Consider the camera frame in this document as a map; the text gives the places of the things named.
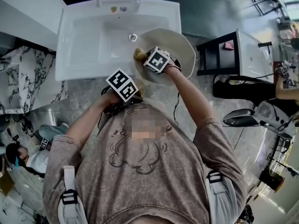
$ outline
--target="black pants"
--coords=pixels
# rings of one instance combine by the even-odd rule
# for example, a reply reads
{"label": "black pants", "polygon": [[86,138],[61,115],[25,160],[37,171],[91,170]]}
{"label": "black pants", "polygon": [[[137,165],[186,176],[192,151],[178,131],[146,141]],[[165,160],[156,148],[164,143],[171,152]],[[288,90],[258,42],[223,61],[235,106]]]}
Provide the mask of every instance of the black pants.
{"label": "black pants", "polygon": [[213,86],[215,97],[223,99],[246,99],[258,106],[262,101],[275,105],[289,117],[299,111],[295,100],[273,99],[275,98],[275,85],[268,83],[237,84],[232,85],[217,81]]}
{"label": "black pants", "polygon": [[217,81],[213,86],[215,97],[246,99],[258,106],[262,101],[275,98],[275,85],[267,83],[232,85]]}

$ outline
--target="tiled floor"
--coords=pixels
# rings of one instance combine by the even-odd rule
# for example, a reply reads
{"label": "tiled floor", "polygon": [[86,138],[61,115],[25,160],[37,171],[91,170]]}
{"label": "tiled floor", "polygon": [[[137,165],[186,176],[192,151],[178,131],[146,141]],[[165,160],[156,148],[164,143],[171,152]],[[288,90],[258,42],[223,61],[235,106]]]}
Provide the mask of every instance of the tiled floor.
{"label": "tiled floor", "polygon": [[[181,18],[183,32],[201,35],[204,37],[218,37],[233,32],[236,28],[244,28],[251,34],[258,34],[262,41],[272,40],[276,31],[273,29],[273,21],[276,14],[260,17],[254,7],[241,9],[250,0],[173,0],[179,1],[181,5]],[[198,45],[206,41],[202,38],[189,36],[191,44]],[[194,72],[191,82],[196,85],[210,101],[219,119],[227,113],[241,108],[249,108],[252,104],[244,100],[223,100],[212,95],[212,76],[197,77]],[[106,87],[104,79],[77,80],[69,82],[69,99],[59,101],[39,108],[31,112],[29,118],[33,122],[34,129],[42,124],[59,122],[73,123],[84,110],[100,95],[101,90]],[[163,102],[168,107],[175,106],[177,91],[175,87],[161,87],[152,85],[146,87],[145,96]],[[172,116],[173,109],[167,111]],[[180,101],[176,117],[179,126],[186,135],[193,139],[195,124],[193,123],[184,103]],[[10,127],[12,135],[18,134],[22,145],[34,150],[30,138],[21,134],[20,124],[12,124]],[[258,180],[261,170],[265,166],[265,157],[271,152],[275,135],[264,127],[232,128],[224,127],[232,147],[235,148],[237,159],[244,170],[247,179],[248,189]],[[82,154],[94,144],[97,134],[95,127],[88,143],[85,145]],[[2,141],[5,145],[10,142],[7,132],[2,134]],[[16,189],[24,197],[24,203],[32,209],[44,214],[42,203],[43,180],[29,174],[23,168],[10,172],[15,181]]]}

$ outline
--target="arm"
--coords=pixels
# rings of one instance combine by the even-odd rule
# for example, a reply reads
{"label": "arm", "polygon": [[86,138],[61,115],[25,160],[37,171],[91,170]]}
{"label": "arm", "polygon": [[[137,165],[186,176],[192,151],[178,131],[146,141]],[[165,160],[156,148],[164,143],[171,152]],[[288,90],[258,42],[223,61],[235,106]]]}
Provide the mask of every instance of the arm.
{"label": "arm", "polygon": [[203,162],[208,168],[231,180],[241,213],[246,199],[244,176],[221,124],[214,118],[212,107],[204,95],[177,68],[168,67],[165,72],[172,78],[198,127],[193,142]]}
{"label": "arm", "polygon": [[206,97],[177,68],[167,66],[165,72],[176,85],[197,127],[201,126],[203,120],[214,117],[212,107]]}
{"label": "arm", "polygon": [[75,170],[78,169],[82,162],[80,151],[103,110],[119,101],[120,98],[113,92],[102,95],[75,121],[65,135],[55,136],[43,183],[43,204],[50,223],[59,223],[57,208],[65,191],[63,166],[71,165]]}
{"label": "arm", "polygon": [[284,89],[283,84],[284,79],[279,77],[275,89],[276,98],[299,100],[299,88]]}
{"label": "arm", "polygon": [[120,98],[116,93],[105,93],[94,104],[88,107],[66,131],[65,135],[78,140],[81,143],[81,148],[83,148],[104,109],[118,102],[120,102]]}

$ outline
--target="cartoon print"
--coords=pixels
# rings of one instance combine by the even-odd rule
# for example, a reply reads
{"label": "cartoon print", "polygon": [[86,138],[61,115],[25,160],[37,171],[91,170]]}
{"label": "cartoon print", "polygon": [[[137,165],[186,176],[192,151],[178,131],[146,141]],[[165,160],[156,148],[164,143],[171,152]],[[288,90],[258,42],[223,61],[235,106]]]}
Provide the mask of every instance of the cartoon print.
{"label": "cartoon print", "polygon": [[143,139],[143,141],[142,139],[132,139],[132,127],[130,127],[132,116],[138,115],[138,112],[146,109],[153,110],[150,106],[141,105],[127,112],[125,123],[118,134],[118,136],[121,136],[121,139],[110,145],[112,154],[110,155],[109,163],[112,167],[120,168],[123,165],[128,165],[135,169],[138,174],[148,175],[155,170],[156,164],[161,160],[162,153],[169,148],[165,142],[161,143],[161,141],[158,142],[157,140],[172,129],[172,126],[167,123],[164,117],[164,120],[161,122],[165,125],[162,127],[163,131],[157,135],[157,138]]}

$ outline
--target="white table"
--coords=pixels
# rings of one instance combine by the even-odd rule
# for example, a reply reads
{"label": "white table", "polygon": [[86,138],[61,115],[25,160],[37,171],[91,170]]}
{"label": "white table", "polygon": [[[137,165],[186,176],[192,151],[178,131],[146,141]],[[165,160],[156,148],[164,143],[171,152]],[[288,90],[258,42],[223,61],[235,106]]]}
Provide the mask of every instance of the white table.
{"label": "white table", "polygon": [[[272,74],[272,53],[270,57],[267,57],[268,47],[258,47],[258,44],[261,43],[258,39],[240,30],[236,31],[236,35],[240,58],[240,76],[256,78]],[[259,79],[270,83],[274,82],[273,75]]]}
{"label": "white table", "polygon": [[[234,49],[224,49],[226,42],[233,43]],[[197,75],[239,75],[256,78],[272,74],[272,55],[268,55],[268,47],[259,47],[259,43],[261,42],[258,39],[237,29],[197,46],[203,64],[203,70],[198,70]],[[273,75],[260,80],[274,82]]]}

